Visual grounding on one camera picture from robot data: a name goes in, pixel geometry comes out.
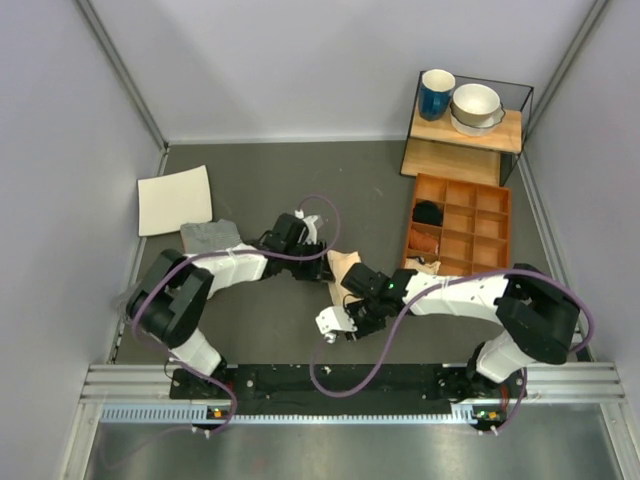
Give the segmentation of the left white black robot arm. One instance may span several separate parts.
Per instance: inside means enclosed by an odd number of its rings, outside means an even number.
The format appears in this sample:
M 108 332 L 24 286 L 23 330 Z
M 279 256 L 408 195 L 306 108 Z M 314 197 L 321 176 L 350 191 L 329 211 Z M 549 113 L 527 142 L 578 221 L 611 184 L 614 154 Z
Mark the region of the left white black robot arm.
M 235 241 L 211 257 L 165 249 L 128 295 L 124 314 L 194 372 L 192 384 L 205 396 L 226 387 L 226 360 L 198 325 L 206 302 L 230 286 L 262 281 L 283 271 L 299 281 L 328 282 L 327 244 L 317 238 L 322 219 L 297 210 L 248 244 Z

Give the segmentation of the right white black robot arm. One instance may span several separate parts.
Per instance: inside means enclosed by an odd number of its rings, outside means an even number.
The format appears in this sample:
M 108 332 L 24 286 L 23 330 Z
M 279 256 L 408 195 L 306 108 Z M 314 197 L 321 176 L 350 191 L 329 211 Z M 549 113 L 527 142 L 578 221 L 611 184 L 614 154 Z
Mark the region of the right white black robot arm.
M 581 312 L 562 285 L 547 282 L 525 264 L 459 277 L 416 269 L 387 276 L 356 263 L 341 285 L 354 298 L 336 314 L 350 340 L 384 329 L 400 314 L 452 315 L 501 326 L 501 333 L 482 342 L 467 363 L 468 387 L 481 396 L 531 364 L 564 364 Z

